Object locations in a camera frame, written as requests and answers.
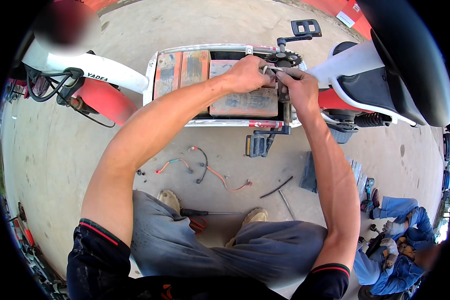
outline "red stripe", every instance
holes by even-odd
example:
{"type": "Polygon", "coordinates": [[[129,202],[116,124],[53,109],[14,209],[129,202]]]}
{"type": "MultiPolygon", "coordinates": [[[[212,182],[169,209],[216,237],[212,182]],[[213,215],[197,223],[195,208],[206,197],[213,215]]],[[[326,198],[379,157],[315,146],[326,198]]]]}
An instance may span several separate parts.
{"type": "Polygon", "coordinates": [[[102,235],[103,237],[105,237],[107,240],[109,240],[110,242],[114,243],[115,246],[118,246],[119,243],[117,243],[116,241],[114,241],[113,239],[111,239],[110,237],[108,237],[105,233],[103,233],[102,231],[99,231],[98,229],[96,229],[95,227],[88,225],[87,223],[84,222],[80,222],[79,225],[85,225],[88,228],[93,229],[95,232],[98,232],[100,235],[102,235]]]}
{"type": "Polygon", "coordinates": [[[342,270],[343,272],[346,273],[346,275],[348,276],[348,278],[350,278],[350,274],[347,272],[347,270],[344,269],[344,268],[340,268],[340,267],[326,267],[326,268],[321,268],[321,269],[318,269],[318,270],[313,271],[312,274],[313,274],[313,273],[317,273],[318,271],[328,270],[328,269],[342,270]]]}

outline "gray pants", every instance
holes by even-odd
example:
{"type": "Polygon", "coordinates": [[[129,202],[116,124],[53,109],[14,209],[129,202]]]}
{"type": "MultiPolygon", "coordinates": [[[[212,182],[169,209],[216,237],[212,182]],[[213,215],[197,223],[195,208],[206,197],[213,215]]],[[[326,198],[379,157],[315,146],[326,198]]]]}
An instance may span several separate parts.
{"type": "Polygon", "coordinates": [[[327,229],[309,222],[252,222],[232,248],[208,248],[189,223],[155,197],[133,191],[130,249],[143,276],[246,277],[279,289],[305,279],[327,236],[327,229]]]}

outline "black shirt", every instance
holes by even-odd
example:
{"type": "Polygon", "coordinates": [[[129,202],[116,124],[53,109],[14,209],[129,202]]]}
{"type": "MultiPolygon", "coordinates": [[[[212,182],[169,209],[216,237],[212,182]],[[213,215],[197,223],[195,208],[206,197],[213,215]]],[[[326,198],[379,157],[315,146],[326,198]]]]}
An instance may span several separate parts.
{"type": "MultiPolygon", "coordinates": [[[[286,299],[252,278],[231,276],[131,278],[130,248],[96,223],[81,219],[73,234],[66,280],[72,300],[79,299],[286,299]]],[[[340,299],[350,271],[330,263],[313,269],[292,296],[296,299],[340,299]]]]}

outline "beige shoe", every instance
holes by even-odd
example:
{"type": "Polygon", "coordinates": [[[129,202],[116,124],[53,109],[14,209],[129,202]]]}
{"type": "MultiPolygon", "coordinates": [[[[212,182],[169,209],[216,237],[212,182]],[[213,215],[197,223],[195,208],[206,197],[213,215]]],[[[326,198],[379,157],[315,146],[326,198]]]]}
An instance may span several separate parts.
{"type": "Polygon", "coordinates": [[[173,208],[178,214],[180,214],[180,203],[177,196],[169,189],[161,190],[158,193],[157,199],[162,201],[169,207],[173,208]]]}
{"type": "MultiPolygon", "coordinates": [[[[264,221],[264,222],[268,221],[268,213],[262,207],[255,208],[249,214],[247,214],[245,217],[245,220],[243,220],[242,227],[245,224],[249,224],[249,223],[257,222],[257,221],[264,221]]],[[[235,243],[236,239],[237,239],[237,236],[235,235],[231,240],[228,241],[228,243],[225,244],[225,248],[232,248],[233,243],[235,243]]]]}

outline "person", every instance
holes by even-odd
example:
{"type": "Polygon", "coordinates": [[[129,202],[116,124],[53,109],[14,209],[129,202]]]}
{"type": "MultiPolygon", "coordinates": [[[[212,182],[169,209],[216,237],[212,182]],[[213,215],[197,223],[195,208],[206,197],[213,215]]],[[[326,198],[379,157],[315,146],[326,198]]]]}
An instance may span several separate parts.
{"type": "Polygon", "coordinates": [[[406,291],[432,270],[440,252],[439,245],[434,243],[427,210],[416,199],[387,196],[379,208],[377,189],[372,201],[375,208],[369,214],[370,219],[395,219],[383,226],[385,236],[370,257],[359,244],[353,269],[361,285],[372,285],[369,291],[373,295],[406,291]]]}
{"type": "Polygon", "coordinates": [[[269,84],[270,75],[260,70],[265,65],[246,56],[223,75],[155,99],[117,132],[90,179],[73,234],[66,273],[71,299],[273,300],[284,298],[271,289],[301,281],[292,299],[343,296],[359,237],[360,201],[350,165],[320,114],[313,76],[298,69],[276,74],[314,154],[327,229],[268,222],[258,208],[227,247],[207,248],[189,218],[180,216],[173,192],[163,191],[159,200],[132,190],[137,169],[200,111],[227,94],[269,84]],[[130,256],[143,277],[128,276],[130,256]]]}

